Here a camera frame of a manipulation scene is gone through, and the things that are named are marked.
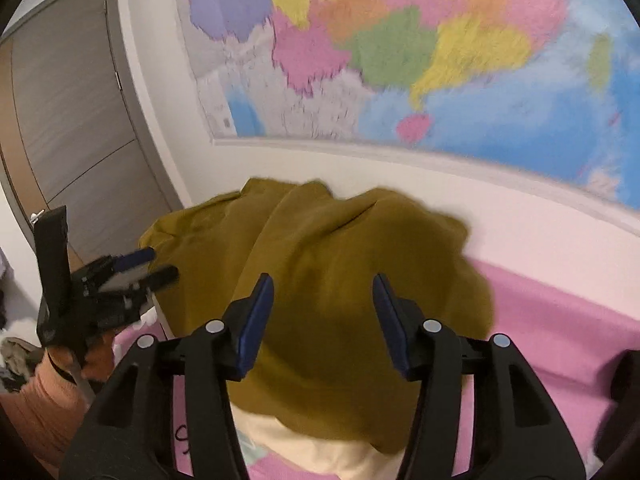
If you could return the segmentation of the cream yellow garment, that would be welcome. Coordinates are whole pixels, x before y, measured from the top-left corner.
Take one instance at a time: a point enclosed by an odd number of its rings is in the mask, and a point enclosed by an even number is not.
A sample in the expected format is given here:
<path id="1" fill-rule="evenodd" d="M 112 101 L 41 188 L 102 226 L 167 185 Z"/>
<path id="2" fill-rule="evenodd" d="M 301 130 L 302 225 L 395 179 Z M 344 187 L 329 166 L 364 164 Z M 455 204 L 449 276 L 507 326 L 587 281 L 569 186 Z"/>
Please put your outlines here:
<path id="1" fill-rule="evenodd" d="M 337 479 L 395 479 L 402 453 L 385 455 L 358 441 L 323 440 L 296 434 L 267 415 L 232 406 L 241 451 L 250 466 L 271 460 L 286 472 Z"/>

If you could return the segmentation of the olive green jacket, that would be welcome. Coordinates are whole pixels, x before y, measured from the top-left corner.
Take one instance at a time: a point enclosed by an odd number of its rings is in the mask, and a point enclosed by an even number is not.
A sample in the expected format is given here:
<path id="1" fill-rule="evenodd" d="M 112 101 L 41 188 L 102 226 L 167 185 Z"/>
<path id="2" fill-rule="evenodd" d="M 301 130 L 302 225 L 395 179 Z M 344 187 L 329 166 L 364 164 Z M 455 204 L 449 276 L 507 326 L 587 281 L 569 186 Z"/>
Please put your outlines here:
<path id="1" fill-rule="evenodd" d="M 253 179 L 242 190 L 156 220 L 140 243 L 179 271 L 158 301 L 178 337 L 273 279 L 254 368 L 229 388 L 240 410 L 296 434 L 407 443 L 419 388 L 394 370 L 372 301 L 375 275 L 457 334 L 482 339 L 494 306 L 464 258 L 465 224 L 374 188 L 340 200 L 321 182 Z"/>

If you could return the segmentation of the colourful wall map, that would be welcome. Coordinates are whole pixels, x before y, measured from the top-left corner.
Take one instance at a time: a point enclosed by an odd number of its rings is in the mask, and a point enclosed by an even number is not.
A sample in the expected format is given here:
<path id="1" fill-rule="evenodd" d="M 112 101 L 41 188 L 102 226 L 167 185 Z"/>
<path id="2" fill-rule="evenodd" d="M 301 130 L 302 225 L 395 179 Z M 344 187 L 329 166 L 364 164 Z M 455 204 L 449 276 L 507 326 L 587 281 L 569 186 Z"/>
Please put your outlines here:
<path id="1" fill-rule="evenodd" d="M 176 0 L 214 140 L 381 144 L 639 207 L 639 0 Z"/>

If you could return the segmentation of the black garment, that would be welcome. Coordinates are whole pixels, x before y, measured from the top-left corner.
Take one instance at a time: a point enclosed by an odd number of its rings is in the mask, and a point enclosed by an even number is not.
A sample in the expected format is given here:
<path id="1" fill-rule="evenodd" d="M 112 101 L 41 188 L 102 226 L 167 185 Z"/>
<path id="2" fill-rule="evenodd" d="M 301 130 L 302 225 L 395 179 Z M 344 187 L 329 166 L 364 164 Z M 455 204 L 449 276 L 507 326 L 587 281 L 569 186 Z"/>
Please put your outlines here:
<path id="1" fill-rule="evenodd" d="M 639 351 L 627 350 L 620 357 L 610 385 L 615 406 L 602 422 L 594 454 L 602 462 L 612 460 L 625 444 L 639 440 Z"/>

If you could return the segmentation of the grey wooden door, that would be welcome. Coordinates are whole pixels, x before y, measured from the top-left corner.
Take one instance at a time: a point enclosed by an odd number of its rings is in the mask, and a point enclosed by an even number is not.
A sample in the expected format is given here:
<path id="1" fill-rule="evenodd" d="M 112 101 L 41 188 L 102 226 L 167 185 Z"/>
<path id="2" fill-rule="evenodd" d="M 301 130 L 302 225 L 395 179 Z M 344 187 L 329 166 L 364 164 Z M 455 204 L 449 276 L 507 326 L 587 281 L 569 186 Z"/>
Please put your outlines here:
<path id="1" fill-rule="evenodd" d="M 117 0 L 44 0 L 3 34 L 1 169 L 18 221 L 65 207 L 73 269 L 131 252 L 181 208 L 134 88 Z"/>

